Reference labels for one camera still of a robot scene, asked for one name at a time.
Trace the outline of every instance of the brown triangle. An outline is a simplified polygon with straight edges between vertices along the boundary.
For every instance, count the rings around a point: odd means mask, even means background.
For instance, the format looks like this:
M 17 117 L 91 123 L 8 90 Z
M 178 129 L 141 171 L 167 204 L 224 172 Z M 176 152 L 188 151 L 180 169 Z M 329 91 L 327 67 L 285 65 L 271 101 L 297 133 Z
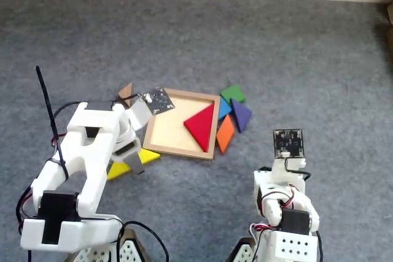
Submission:
M 126 98 L 127 96 L 130 96 L 132 94 L 132 89 L 133 89 L 133 84 L 132 83 L 128 84 L 125 88 L 123 88 L 122 90 L 120 90 L 118 92 L 119 97 Z M 131 100 L 130 99 L 127 99 L 124 102 L 126 105 L 128 105 L 128 107 L 131 107 Z

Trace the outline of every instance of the wooden frame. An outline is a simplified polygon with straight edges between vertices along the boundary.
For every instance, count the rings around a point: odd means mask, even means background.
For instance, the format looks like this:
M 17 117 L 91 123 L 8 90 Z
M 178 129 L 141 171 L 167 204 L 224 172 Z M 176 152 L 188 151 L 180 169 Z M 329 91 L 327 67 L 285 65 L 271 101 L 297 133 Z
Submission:
M 175 108 L 153 117 L 147 125 L 143 148 L 192 158 L 213 159 L 220 96 L 165 88 Z M 183 122 L 214 103 L 209 148 L 204 152 Z

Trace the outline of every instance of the blue triangle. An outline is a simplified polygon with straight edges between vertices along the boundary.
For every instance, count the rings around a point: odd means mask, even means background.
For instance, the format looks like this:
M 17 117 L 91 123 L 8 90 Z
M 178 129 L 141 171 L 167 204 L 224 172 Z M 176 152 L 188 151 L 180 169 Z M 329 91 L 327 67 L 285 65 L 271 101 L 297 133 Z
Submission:
M 221 98 L 220 101 L 220 110 L 219 110 L 219 120 L 224 118 L 227 114 L 229 114 L 232 111 L 231 107 L 229 104 L 225 101 L 224 98 Z
M 247 123 L 251 119 L 251 110 L 235 99 L 231 99 L 231 105 L 236 119 L 236 127 L 241 133 L 246 129 Z

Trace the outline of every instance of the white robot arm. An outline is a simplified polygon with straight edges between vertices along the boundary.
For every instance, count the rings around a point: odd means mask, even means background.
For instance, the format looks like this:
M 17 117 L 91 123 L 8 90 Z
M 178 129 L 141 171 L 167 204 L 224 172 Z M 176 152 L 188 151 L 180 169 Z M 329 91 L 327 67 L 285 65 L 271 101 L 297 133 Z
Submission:
M 317 261 L 321 242 L 313 233 L 319 234 L 319 215 L 305 195 L 310 174 L 300 170 L 306 166 L 302 131 L 275 130 L 274 147 L 272 168 L 254 171 L 254 198 L 267 223 L 253 223 L 249 227 L 253 239 L 241 240 L 227 261 Z
M 115 215 L 96 213 L 107 180 L 107 165 L 110 160 L 125 162 L 134 173 L 143 172 L 138 157 L 141 144 L 135 130 L 142 128 L 154 114 L 174 106 L 162 88 L 152 91 L 157 94 L 159 102 L 150 100 L 152 105 L 147 106 L 149 102 L 139 96 L 128 110 L 120 103 L 115 103 L 109 110 L 93 110 L 89 109 L 87 102 L 81 102 L 68 124 L 63 141 L 58 145 L 49 97 L 41 72 L 38 67 L 36 69 L 56 146 L 55 154 L 47 160 L 18 202 L 21 247 L 66 253 L 109 244 L 113 249 L 123 223 Z M 77 171 L 86 173 L 82 191 L 58 191 L 58 187 Z M 23 211 L 23 205 L 29 198 L 33 199 L 35 216 L 22 219 L 20 210 Z

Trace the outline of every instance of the cable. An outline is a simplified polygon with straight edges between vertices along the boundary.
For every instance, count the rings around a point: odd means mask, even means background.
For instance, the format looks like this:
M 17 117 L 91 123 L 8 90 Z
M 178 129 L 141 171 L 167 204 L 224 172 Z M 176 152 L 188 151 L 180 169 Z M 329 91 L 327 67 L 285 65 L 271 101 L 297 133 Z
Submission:
M 261 214 L 261 216 L 262 217 L 264 217 L 264 214 L 263 214 L 263 199 L 264 198 L 266 198 L 267 196 L 269 196 L 269 195 L 272 195 L 272 194 L 274 194 L 274 193 L 280 193 L 280 194 L 282 194 L 282 195 L 284 195 L 284 196 L 286 196 L 287 198 L 288 198 L 288 200 L 284 203 L 284 205 L 282 205 L 281 207 L 283 207 L 283 206 L 288 206 L 289 204 L 290 204 L 290 202 L 293 200 L 293 198 L 294 198 L 294 194 L 292 195 L 292 197 L 291 196 L 289 196 L 289 195 L 287 195 L 286 193 L 283 193 L 283 192 L 281 192 L 281 191 L 271 191 L 271 192 L 269 192 L 269 193 L 267 193 L 267 194 L 265 194 L 265 195 L 263 195 L 262 197 L 261 197 L 261 199 L 259 200 L 259 202 L 258 202 L 258 205 L 259 205 L 259 212 L 260 212 L 260 214 Z
M 120 262 L 120 240 L 122 239 L 123 235 L 124 235 L 124 231 L 125 228 L 127 227 L 127 225 L 138 225 L 144 229 L 146 229 L 149 233 L 153 234 L 153 236 L 156 238 L 156 240 L 160 243 L 162 249 L 165 252 L 165 261 L 169 262 L 169 253 L 168 250 L 165 247 L 165 244 L 163 243 L 163 241 L 161 240 L 161 238 L 157 235 L 157 233 L 155 233 L 151 228 L 149 228 L 148 226 L 146 226 L 145 224 L 138 222 L 138 221 L 127 221 L 123 224 L 122 229 L 119 232 L 119 236 L 117 238 L 116 241 L 116 262 Z
M 318 249 L 319 249 L 319 262 L 324 262 L 324 251 L 322 249 L 322 238 L 321 234 L 319 231 L 316 231 L 317 237 L 318 237 Z
M 256 248 L 256 250 L 255 250 L 255 252 L 254 252 L 254 256 L 252 257 L 251 262 L 254 262 L 255 258 L 257 257 L 257 253 L 258 253 L 260 241 L 261 241 L 261 239 L 262 239 L 262 233 L 263 233 L 263 231 L 259 234 L 257 248 Z
M 30 193 L 25 199 L 23 199 L 22 204 L 21 204 L 21 211 L 22 211 L 23 215 L 25 216 L 25 218 L 26 218 L 26 217 L 27 217 L 27 218 L 31 218 L 31 217 L 29 216 L 29 214 L 27 214 L 27 213 L 25 212 L 25 204 L 27 203 L 27 201 L 28 201 L 32 196 L 33 196 L 33 194 Z
M 289 170 L 288 169 L 288 158 L 285 158 L 284 165 L 285 165 L 285 170 L 287 172 L 291 172 L 291 173 L 294 173 L 294 174 L 306 175 L 306 177 L 304 178 L 304 181 L 307 181 L 311 177 L 311 173 L 307 172 L 307 171 Z
M 53 116 L 52 107 L 50 105 L 47 87 L 45 86 L 44 78 L 41 74 L 41 69 L 39 68 L 39 66 L 36 66 L 36 72 L 37 72 L 38 80 L 39 80 L 39 83 L 41 86 L 42 94 L 44 95 L 45 105 L 47 106 L 47 111 L 48 111 L 49 120 L 50 120 L 50 127 L 52 128 L 53 136 L 55 138 L 55 142 L 56 142 L 56 146 L 57 146 L 57 151 L 59 153 L 60 162 L 58 164 L 63 168 L 64 175 L 65 175 L 66 181 L 67 181 L 69 175 L 68 175 L 68 171 L 66 168 L 66 162 L 63 159 L 63 153 L 61 152 L 61 147 L 58 144 L 59 134 L 57 132 L 56 121 L 55 121 L 55 117 Z
M 266 229 L 270 229 L 270 230 L 272 230 L 272 231 L 275 230 L 275 229 L 273 229 L 273 228 L 265 228 L 265 229 L 261 230 L 261 232 L 260 232 L 260 234 L 259 234 L 259 238 L 258 238 L 257 248 L 256 248 L 256 250 L 255 250 L 255 252 L 254 252 L 254 256 L 252 257 L 251 262 L 254 262 L 254 261 L 255 261 L 255 258 L 257 257 L 257 253 L 258 253 L 260 241 L 261 241 L 261 239 L 262 239 L 262 234 L 263 234 L 263 232 L 264 232 Z
M 31 190 L 31 187 L 30 187 L 31 185 L 29 185 L 26 189 L 25 189 L 25 191 L 22 193 L 22 195 L 20 196 L 20 198 L 19 198 L 19 200 L 18 200 L 18 202 L 17 202 L 17 207 L 16 207 L 16 209 L 15 209 L 15 213 L 16 213 L 16 216 L 17 216 L 17 220 L 18 220 L 18 224 L 20 225 L 21 224 L 21 222 L 23 221 L 22 220 L 22 217 L 21 217 L 21 215 L 20 215 L 20 208 L 21 208 L 21 206 L 22 206 L 22 204 L 23 204 L 23 200 L 26 198 L 26 196 L 29 194 L 29 192 L 30 192 L 30 190 Z
M 135 94 L 132 94 L 132 95 L 130 95 L 130 96 L 127 96 L 126 98 L 108 99 L 108 100 L 101 100 L 101 101 L 100 101 L 100 100 L 70 101 L 70 102 L 67 102 L 66 104 L 63 104 L 61 107 L 59 107 L 59 108 L 53 113 L 53 116 L 56 118 L 56 117 L 58 116 L 58 114 L 59 114 L 62 110 L 64 110 L 65 108 L 67 108 L 67 107 L 69 107 L 69 106 L 73 106 L 74 104 L 80 104 L 81 102 L 87 102 L 87 103 L 89 103 L 89 102 L 110 102 L 110 103 L 114 104 L 115 102 L 126 101 L 127 99 L 132 99 L 132 98 L 135 98 L 135 97 L 137 97 L 137 96 L 141 97 L 141 94 L 140 94 L 140 93 L 135 93 Z

